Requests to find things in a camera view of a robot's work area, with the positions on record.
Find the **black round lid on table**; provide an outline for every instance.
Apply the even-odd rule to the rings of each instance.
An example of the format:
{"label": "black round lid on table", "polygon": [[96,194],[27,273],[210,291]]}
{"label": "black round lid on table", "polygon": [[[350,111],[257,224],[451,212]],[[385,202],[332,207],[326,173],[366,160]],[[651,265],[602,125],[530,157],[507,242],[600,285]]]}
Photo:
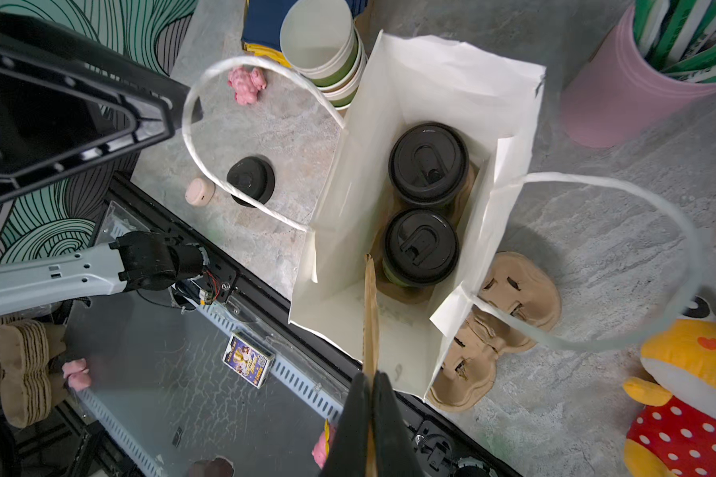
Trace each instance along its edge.
{"label": "black round lid on table", "polygon": [[[228,171],[225,180],[261,204],[268,202],[276,186],[273,167],[266,160],[254,156],[245,157],[235,163]],[[233,199],[244,207],[253,207],[236,196],[233,196]]]}
{"label": "black round lid on table", "polygon": [[453,200],[468,170],[467,147],[443,124],[420,124],[406,131],[390,154],[390,182],[414,205],[443,205]]}
{"label": "black round lid on table", "polygon": [[437,212],[413,208],[395,215],[385,233],[385,265],[410,286],[443,281],[459,261],[459,240]]}

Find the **red polka dot outfit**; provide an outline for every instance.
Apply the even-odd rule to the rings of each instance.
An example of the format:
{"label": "red polka dot outfit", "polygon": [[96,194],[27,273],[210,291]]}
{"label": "red polka dot outfit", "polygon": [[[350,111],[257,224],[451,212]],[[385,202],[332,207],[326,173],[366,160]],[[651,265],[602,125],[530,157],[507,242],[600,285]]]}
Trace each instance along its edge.
{"label": "red polka dot outfit", "polygon": [[716,475],[716,419],[672,397],[645,406],[626,435],[684,477]]}

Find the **yellow plush toy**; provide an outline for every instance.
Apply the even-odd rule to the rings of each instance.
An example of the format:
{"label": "yellow plush toy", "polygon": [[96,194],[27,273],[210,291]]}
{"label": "yellow plush toy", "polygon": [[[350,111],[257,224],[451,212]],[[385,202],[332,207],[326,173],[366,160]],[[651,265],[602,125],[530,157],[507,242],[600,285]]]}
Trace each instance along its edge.
{"label": "yellow plush toy", "polygon": [[630,378],[623,385],[645,405],[626,436],[629,472],[716,476],[716,322],[678,319],[642,346],[641,362],[658,383]]}

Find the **bag handle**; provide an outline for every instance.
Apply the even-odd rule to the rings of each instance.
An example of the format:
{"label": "bag handle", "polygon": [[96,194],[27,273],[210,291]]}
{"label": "bag handle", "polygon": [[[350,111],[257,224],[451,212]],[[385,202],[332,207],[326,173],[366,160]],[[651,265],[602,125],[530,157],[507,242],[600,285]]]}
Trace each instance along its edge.
{"label": "bag handle", "polygon": [[526,176],[516,178],[502,188],[521,188],[526,182],[575,182],[579,184],[589,184],[591,186],[600,186],[607,188],[616,188],[618,190],[628,192],[634,196],[641,197],[645,201],[654,205],[659,211],[668,215],[677,223],[681,231],[687,238],[687,279],[681,284],[677,292],[671,297],[666,304],[666,308],[658,318],[649,323],[643,324],[640,329],[622,334],[618,337],[605,339],[592,339],[589,341],[571,341],[551,335],[543,330],[532,327],[530,324],[519,318],[499,310],[495,306],[481,300],[477,296],[477,292],[469,293],[465,291],[465,295],[479,309],[492,314],[499,320],[505,322],[512,328],[521,331],[525,336],[535,339],[538,343],[542,343],[552,349],[572,349],[577,351],[606,351],[608,349],[621,349],[631,344],[636,344],[651,337],[654,334],[662,333],[670,328],[678,315],[681,314],[688,303],[693,299],[698,291],[698,287],[702,281],[702,245],[698,238],[695,226],[676,205],[668,202],[666,199],[643,189],[639,186],[626,181],[621,181],[610,177],[597,176],[577,176],[574,174],[563,173],[532,173]]}
{"label": "bag handle", "polygon": [[185,103],[183,104],[183,117],[181,126],[183,133],[183,142],[185,142],[185,146],[186,148],[188,148],[189,154],[191,154],[191,158],[199,167],[199,170],[212,182],[214,182],[216,186],[222,188],[231,196],[235,196],[251,205],[254,205],[259,210],[265,212],[267,215],[270,215],[271,217],[289,225],[290,227],[294,227],[299,231],[310,232],[312,231],[312,229],[307,224],[300,224],[299,222],[292,220],[286,215],[279,214],[278,212],[269,209],[265,205],[248,196],[247,194],[244,194],[239,189],[235,188],[234,186],[231,186],[228,181],[219,179],[217,176],[211,173],[209,169],[207,169],[207,167],[204,165],[204,162],[202,162],[201,158],[199,157],[199,154],[196,152],[196,148],[194,147],[194,139],[191,136],[191,112],[194,110],[196,100],[199,98],[199,91],[202,90],[216,76],[219,76],[226,71],[230,71],[237,66],[258,66],[266,70],[277,72],[279,75],[288,78],[300,88],[311,93],[318,101],[318,103],[321,104],[321,106],[323,106],[327,111],[329,111],[329,114],[331,114],[331,117],[334,118],[337,124],[340,125],[340,128],[345,128],[345,119],[334,108],[332,103],[330,103],[329,100],[326,99],[324,93],[319,91],[318,88],[316,88],[316,86],[309,79],[305,78],[294,70],[290,70],[289,68],[279,65],[277,62],[273,62],[271,60],[261,58],[259,56],[235,56],[234,58],[228,58],[226,60],[221,60],[219,62],[214,63],[212,66],[207,68],[206,71],[201,73],[199,79],[191,86],[191,89],[189,90],[189,95],[185,97]]}

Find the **pink container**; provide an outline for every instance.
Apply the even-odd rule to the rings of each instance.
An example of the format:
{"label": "pink container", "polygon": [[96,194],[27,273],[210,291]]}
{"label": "pink container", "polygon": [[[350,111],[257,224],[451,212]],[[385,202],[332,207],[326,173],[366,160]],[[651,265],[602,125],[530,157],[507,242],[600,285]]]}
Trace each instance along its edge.
{"label": "pink container", "polygon": [[690,102],[716,92],[716,83],[676,81],[653,69],[639,54],[633,25],[631,6],[562,93],[560,119],[578,144],[611,147],[623,143]]}

